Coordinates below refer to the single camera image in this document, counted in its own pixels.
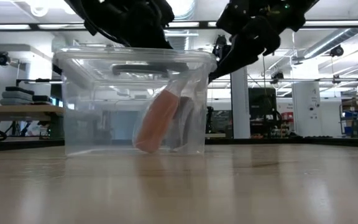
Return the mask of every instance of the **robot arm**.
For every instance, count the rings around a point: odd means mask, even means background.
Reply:
[[[171,49],[164,28],[175,18],[166,0],[65,0],[95,35],[129,47]],[[269,55],[280,46],[287,28],[297,32],[305,13],[319,0],[230,0],[216,26],[231,34],[213,81]]]

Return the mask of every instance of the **ceiling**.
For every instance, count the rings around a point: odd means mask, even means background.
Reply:
[[[63,0],[51,0],[50,2],[58,2]],[[223,0],[195,0],[195,11],[192,15],[193,20],[197,21],[215,21],[221,11],[224,9],[227,1]],[[175,12],[182,12],[186,4],[192,0],[168,0],[173,6]],[[358,19],[358,0],[320,0],[314,8],[312,8],[306,15],[307,19]],[[30,6],[25,2],[10,0],[0,0],[0,23],[21,23],[21,22],[79,22],[81,19],[77,15],[68,14],[61,8],[51,8],[48,13],[43,17],[33,16],[30,12]],[[280,50],[277,51],[275,56],[267,56],[264,61],[260,59],[258,62],[247,67],[247,72],[252,78],[261,78],[264,68],[270,68],[277,61],[282,60],[286,56],[289,62],[289,56],[293,52],[306,50],[328,35],[335,32],[335,29],[328,30],[300,30],[296,34],[292,31],[286,30],[280,37],[282,44]],[[210,51],[216,36],[218,34],[225,34],[221,30],[196,30],[198,36],[189,37],[191,39],[190,49],[203,49]],[[88,32],[0,32],[0,44],[28,44],[36,49],[42,51],[47,55],[52,55],[51,42],[56,37],[64,37],[66,40],[77,40],[81,44],[110,44],[110,41],[101,35],[93,37]],[[345,54],[340,58],[333,59],[331,64],[330,57],[318,57],[319,74],[315,75],[320,77],[331,77],[334,73],[340,71],[351,71],[350,68],[358,67],[358,35],[350,38],[341,45]],[[282,70],[286,77],[291,77],[291,66],[289,63],[281,66],[280,68],[273,68],[268,70],[270,74],[275,70]],[[309,74],[299,75],[296,78],[307,78]],[[358,76],[358,71],[350,75],[353,77]],[[227,88],[229,87],[229,77],[223,78],[224,81],[215,83],[214,88]],[[347,85],[347,88],[357,86],[358,83]]]

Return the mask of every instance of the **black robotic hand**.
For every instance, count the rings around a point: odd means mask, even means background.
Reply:
[[[175,18],[166,0],[65,0],[85,20],[85,27],[128,47],[171,49],[164,28]],[[319,0],[230,0],[216,26],[231,34],[222,47],[213,81],[258,61],[280,46],[287,28],[298,31],[305,13]]]

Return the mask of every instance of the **clear plastic container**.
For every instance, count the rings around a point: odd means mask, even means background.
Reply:
[[[68,156],[204,151],[213,55],[85,47],[54,61],[63,70]]]

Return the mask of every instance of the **orange object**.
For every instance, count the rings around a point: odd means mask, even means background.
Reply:
[[[159,149],[178,104],[179,96],[168,90],[161,91],[143,119],[135,140],[136,148],[149,153]]]

